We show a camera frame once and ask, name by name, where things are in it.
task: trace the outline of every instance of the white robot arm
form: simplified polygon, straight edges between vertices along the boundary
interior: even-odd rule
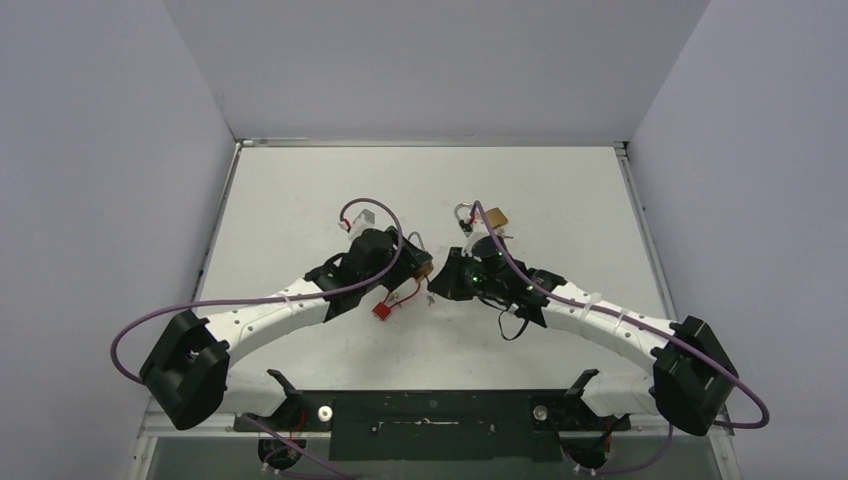
[[[506,223],[500,210],[490,210],[485,217],[478,214],[466,220],[457,216],[466,243],[451,249],[445,267],[430,282],[431,292],[451,300],[478,298],[490,306],[497,304],[524,319],[525,326],[535,323],[582,336],[641,367],[644,374],[591,373],[591,380],[581,387],[581,400],[598,417],[662,415],[681,430],[706,434],[733,384],[658,335],[676,337],[737,376],[705,322],[688,317],[677,323],[640,315],[604,301],[599,294],[586,292],[559,275],[528,268],[505,255],[502,237],[498,236],[499,248],[489,231]],[[542,294],[515,269],[552,295]],[[641,327],[626,321],[628,317],[638,318]]]
[[[171,319],[139,379],[177,429],[191,428],[215,412],[272,414],[293,387],[278,372],[233,371],[233,365],[283,335],[356,308],[378,285],[393,291],[432,271],[427,252],[399,240],[395,227],[375,229],[374,215],[367,210],[351,225],[350,238],[347,253],[334,255],[268,297],[274,303],[242,306],[202,319],[186,310]],[[366,281],[387,268],[395,255],[397,261],[378,282]],[[347,291],[333,293],[339,289]]]

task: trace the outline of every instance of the black joint housing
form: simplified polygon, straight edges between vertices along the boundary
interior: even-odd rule
[[[141,367],[140,378],[177,430],[194,427],[221,405],[229,345],[191,310],[175,315]]]
[[[391,237],[393,244],[397,246],[397,228],[392,225],[386,229],[386,233],[389,234],[389,237]],[[432,269],[432,264],[432,255],[421,250],[416,247],[415,244],[405,239],[397,263],[395,263],[395,266],[392,267],[391,271],[383,277],[380,284],[386,287],[386,290],[392,292],[397,290],[398,287],[403,285],[403,283],[411,277],[417,277],[423,272],[429,273],[429,270]]]
[[[738,377],[715,334],[703,320],[689,316],[675,328],[676,338],[695,347]],[[733,384],[715,369],[669,342],[651,351],[657,409],[672,425],[692,435],[706,435]]]
[[[389,265],[395,254],[397,241],[398,232],[393,226],[384,232],[374,228],[366,229],[353,239],[347,253],[330,257],[323,265],[307,272],[303,278],[307,282],[314,282],[325,292],[367,280]],[[380,282],[327,298],[330,307],[324,321],[358,307],[362,297],[377,285],[383,285],[389,291],[397,289],[410,278],[432,268],[432,261],[433,257],[429,253],[405,241],[398,261]]]
[[[533,282],[551,291],[565,285],[565,278],[535,268],[513,258],[521,272]],[[481,238],[471,249],[471,256],[463,256],[462,248],[451,247],[445,266],[430,281],[428,290],[448,300],[465,301],[480,297],[496,302],[505,308],[515,305],[515,316],[545,327],[542,308],[550,303],[537,289],[532,288],[510,268],[492,237]]]

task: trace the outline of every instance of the white tabletop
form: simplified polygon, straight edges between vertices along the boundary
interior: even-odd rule
[[[389,205],[404,232],[420,231],[437,271],[465,240],[454,205],[480,199],[509,218],[510,251],[528,266],[664,316],[611,147],[245,148],[201,298],[264,296],[347,251],[338,211],[359,196]],[[390,224],[369,208],[379,228]],[[582,338],[532,324],[505,342],[497,312],[478,302],[437,297],[428,306],[422,294],[383,323],[371,308],[385,293],[378,288],[359,309],[278,339],[235,368],[274,368],[307,389],[563,388],[587,368],[636,370]],[[505,316],[506,331],[519,325]]]

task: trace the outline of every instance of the white wall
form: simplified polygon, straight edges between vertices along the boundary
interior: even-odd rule
[[[848,477],[846,20],[846,2],[713,0],[630,145],[678,313],[772,408],[738,432],[748,479]]]
[[[190,296],[232,149],[160,2],[3,2],[4,479],[125,475],[148,395],[109,341]],[[133,369],[160,329],[126,343]]]
[[[238,137],[623,140],[708,0],[165,0]]]

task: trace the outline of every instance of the screw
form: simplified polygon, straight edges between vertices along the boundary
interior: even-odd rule
[[[536,405],[536,408],[533,409],[533,418],[540,422],[544,422],[548,419],[548,407],[544,405]]]
[[[318,420],[322,422],[329,422],[333,418],[333,409],[324,405],[323,407],[318,409]]]

